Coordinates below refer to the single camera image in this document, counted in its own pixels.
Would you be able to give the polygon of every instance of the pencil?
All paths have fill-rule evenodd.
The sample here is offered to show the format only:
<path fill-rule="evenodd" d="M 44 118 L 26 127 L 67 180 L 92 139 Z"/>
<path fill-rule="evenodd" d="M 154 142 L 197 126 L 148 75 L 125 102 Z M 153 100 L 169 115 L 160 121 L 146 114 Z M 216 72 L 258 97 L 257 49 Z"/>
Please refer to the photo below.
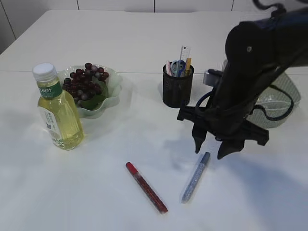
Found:
<path fill-rule="evenodd" d="M 189 76 L 189 74 L 190 74 L 191 62 L 192 62 L 192 59 L 191 59 L 191 58 L 187 58 L 187 59 L 186 59 L 185 76 Z"/>

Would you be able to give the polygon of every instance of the pen holder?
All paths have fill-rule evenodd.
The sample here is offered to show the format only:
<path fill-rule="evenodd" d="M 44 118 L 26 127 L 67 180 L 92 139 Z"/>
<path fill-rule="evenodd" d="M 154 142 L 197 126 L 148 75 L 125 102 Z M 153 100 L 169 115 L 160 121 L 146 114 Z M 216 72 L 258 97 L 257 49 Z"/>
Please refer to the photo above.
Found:
<path fill-rule="evenodd" d="M 180 108 L 181 105 L 187 105 L 191 98 L 193 82 L 193 66 L 190 67 L 189 76 L 173 77 L 167 74 L 166 65 L 163 67 L 163 101 L 165 105 L 172 108 Z"/>

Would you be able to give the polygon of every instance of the bunch of grapes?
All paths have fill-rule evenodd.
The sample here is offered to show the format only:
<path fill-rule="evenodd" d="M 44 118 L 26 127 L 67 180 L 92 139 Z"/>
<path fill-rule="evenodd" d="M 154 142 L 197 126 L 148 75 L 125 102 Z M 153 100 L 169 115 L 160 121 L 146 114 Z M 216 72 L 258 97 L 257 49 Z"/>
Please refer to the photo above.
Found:
<path fill-rule="evenodd" d="M 102 88 L 98 83 L 93 82 L 93 78 L 106 83 L 109 73 L 104 68 L 97 67 L 90 63 L 85 64 L 86 69 L 77 69 L 76 72 L 70 74 L 70 78 L 66 78 L 62 88 L 70 93 L 75 103 L 81 106 L 81 101 L 90 100 L 96 94 L 102 94 Z"/>

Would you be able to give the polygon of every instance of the red marker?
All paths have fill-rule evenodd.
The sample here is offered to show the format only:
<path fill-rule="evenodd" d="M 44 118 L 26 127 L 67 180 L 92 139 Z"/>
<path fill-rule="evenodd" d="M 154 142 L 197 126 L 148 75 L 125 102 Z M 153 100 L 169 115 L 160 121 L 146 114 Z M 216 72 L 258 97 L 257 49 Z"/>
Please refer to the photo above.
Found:
<path fill-rule="evenodd" d="M 149 199 L 152 201 L 152 203 L 158 209 L 158 211 L 161 214 L 168 212 L 168 209 L 166 208 L 164 203 L 159 199 L 159 197 L 156 195 L 156 193 L 153 191 L 153 189 L 151 189 L 151 187 L 148 185 L 148 183 L 145 181 L 145 179 L 140 175 L 140 173 L 137 171 L 137 169 L 134 167 L 134 165 L 131 162 L 127 162 L 126 167 L 129 170 L 129 172 L 132 174 L 132 176 L 136 180 L 136 182 L 140 185 L 142 190 L 145 192 L 145 194 L 147 194 Z"/>

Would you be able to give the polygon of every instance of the juice bottle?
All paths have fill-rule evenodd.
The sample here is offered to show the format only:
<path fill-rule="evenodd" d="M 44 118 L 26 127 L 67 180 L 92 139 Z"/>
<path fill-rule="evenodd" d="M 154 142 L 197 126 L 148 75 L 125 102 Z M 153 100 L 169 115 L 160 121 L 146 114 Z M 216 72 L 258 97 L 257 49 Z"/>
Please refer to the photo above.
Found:
<path fill-rule="evenodd" d="M 84 133 L 73 97 L 62 90 L 52 64 L 39 64 L 32 72 L 41 93 L 38 108 L 53 143 L 64 150 L 75 148 Z"/>

